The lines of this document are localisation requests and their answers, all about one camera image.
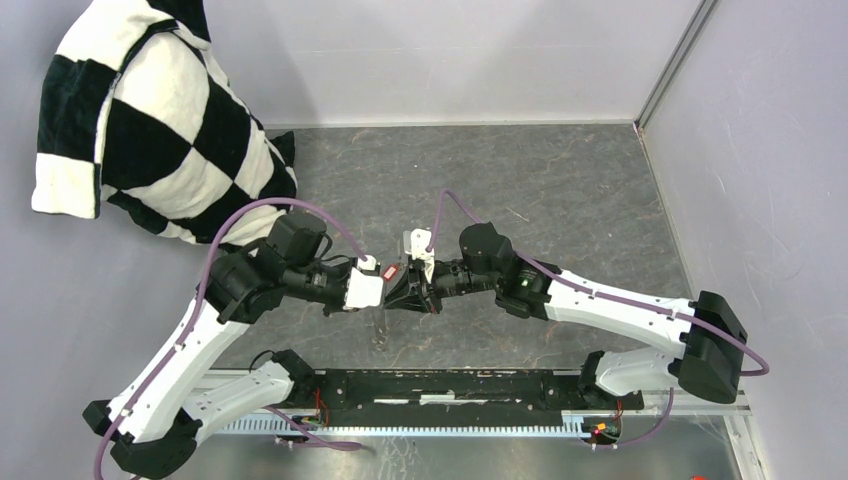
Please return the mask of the key with red tag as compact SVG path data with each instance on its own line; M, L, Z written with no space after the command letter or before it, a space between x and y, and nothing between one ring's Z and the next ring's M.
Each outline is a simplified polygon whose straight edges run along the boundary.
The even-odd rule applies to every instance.
M401 270L402 270L402 266L401 266L400 264L397 264L397 263L395 263L395 264L391 264L391 265L389 265L389 266L388 266L388 267L387 267L387 268L383 271L383 273L381 274L381 276L382 276L382 278L383 278L386 282L389 282L389 281L391 281L391 280L392 280L392 278L393 278L393 277L395 277L395 276L396 276L396 275L397 275L397 274L398 274Z

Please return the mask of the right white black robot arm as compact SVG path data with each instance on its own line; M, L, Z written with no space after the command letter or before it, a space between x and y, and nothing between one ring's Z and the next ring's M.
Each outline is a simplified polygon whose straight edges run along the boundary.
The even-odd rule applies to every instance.
M461 232L458 259L436 259L431 238L428 230L406 233L407 265L385 308L437 314L446 298L491 291L512 316L585 325L641 342L636 350L588 355L577 392L591 408L670 388L717 404L736 401L747 332L723 296L702 291L695 300L665 298L593 282L518 253L491 223Z

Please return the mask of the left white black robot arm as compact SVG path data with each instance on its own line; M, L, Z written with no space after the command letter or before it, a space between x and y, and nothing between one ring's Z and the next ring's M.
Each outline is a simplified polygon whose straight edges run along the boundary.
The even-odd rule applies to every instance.
M136 479L163 479L243 416L318 399L314 370L290 350L203 394L194 389L237 338L287 297L320 304L326 314L381 304L379 262L360 253L327 263L327 226L326 218L293 211L268 235L208 259L185 315L145 369L120 395L84 410L102 455Z

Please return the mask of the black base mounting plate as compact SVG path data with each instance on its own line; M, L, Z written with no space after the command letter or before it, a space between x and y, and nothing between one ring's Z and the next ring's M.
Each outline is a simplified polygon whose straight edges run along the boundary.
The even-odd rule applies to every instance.
M564 412L638 411L643 397L614 397L576 372L327 369L296 383L282 407L320 409L331 427L542 427Z

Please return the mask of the black and white checkered cloth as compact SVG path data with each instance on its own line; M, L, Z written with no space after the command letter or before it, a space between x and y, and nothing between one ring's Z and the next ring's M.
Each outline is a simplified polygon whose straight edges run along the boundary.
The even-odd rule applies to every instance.
M213 56L200 1L95 1L43 80L41 214L96 219L237 248L266 236L297 193L292 133L270 136Z

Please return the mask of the corner aluminium profile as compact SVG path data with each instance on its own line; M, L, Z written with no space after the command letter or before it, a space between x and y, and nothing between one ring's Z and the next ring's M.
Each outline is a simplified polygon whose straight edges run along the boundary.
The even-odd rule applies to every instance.
M710 21L719 0L701 0L677 41L633 124L642 135Z

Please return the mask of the aluminium frame rail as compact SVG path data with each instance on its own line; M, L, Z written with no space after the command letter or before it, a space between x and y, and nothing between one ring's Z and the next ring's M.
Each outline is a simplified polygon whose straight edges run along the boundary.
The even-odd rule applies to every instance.
M664 416L742 404L740 391L714 378L672 379L643 389L589 372L555 370L305 370L269 363L245 373L205 374L177 393L176 416L159 439L142 400L127 420L146 447L177 454L151 470L176 471L217 433L273 434L318 446L348 436L569 437L616 448L628 414Z

